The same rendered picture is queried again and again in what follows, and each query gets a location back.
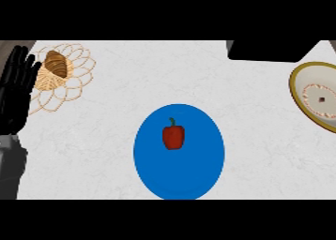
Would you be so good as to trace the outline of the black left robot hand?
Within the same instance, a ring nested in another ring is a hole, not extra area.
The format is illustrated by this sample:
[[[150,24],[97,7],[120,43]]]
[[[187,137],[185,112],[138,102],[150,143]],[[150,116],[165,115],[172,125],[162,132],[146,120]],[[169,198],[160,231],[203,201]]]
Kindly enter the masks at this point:
[[[29,48],[16,46],[0,77],[0,135],[16,135],[26,126],[41,66]]]

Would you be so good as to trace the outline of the wicker basket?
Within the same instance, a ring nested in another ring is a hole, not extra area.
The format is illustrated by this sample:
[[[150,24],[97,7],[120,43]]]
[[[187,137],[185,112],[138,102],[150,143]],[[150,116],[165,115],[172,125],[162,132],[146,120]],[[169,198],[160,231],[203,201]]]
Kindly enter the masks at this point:
[[[48,51],[57,51],[66,57],[67,77],[58,77],[45,68]],[[97,61],[91,50],[79,43],[48,45],[33,51],[35,60],[42,63],[32,93],[30,115],[44,111],[54,113],[61,105],[81,98],[83,87],[94,81]]]

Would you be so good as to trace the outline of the black appliance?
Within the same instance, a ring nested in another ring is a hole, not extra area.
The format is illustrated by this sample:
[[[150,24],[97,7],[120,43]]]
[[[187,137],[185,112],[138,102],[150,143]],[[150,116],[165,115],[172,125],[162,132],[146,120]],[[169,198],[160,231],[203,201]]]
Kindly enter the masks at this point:
[[[228,58],[296,63],[318,43],[318,40],[228,40]]]

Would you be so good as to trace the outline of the blue plate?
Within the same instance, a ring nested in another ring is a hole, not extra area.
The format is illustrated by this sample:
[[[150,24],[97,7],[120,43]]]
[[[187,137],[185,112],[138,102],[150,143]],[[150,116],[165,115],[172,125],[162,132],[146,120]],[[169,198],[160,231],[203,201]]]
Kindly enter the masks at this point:
[[[163,140],[169,119],[185,130],[182,147],[175,150]],[[134,159],[141,180],[160,198],[200,198],[218,181],[225,162],[224,138],[209,115],[187,104],[156,110],[138,130]]]

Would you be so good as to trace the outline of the white bowl with gold rim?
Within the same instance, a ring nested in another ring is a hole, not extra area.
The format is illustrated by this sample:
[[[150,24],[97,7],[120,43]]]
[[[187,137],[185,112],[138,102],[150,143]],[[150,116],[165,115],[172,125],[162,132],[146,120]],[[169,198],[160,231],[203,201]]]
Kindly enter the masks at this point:
[[[307,62],[292,71],[289,88],[308,118],[336,133],[336,65]]]

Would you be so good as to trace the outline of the red bell pepper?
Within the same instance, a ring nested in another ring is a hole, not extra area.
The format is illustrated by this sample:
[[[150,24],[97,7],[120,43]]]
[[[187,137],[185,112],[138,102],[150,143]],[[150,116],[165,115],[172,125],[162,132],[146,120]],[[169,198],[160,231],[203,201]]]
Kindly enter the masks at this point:
[[[171,126],[163,129],[163,143],[168,150],[178,150],[185,142],[185,128],[177,125],[174,118],[169,119]]]

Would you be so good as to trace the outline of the brown croissant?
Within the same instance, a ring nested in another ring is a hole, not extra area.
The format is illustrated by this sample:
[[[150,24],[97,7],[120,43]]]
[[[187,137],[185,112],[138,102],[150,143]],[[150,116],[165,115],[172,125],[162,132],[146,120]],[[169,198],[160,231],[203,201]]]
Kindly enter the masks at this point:
[[[64,55],[57,51],[48,51],[45,68],[61,78],[67,77],[67,61]]]

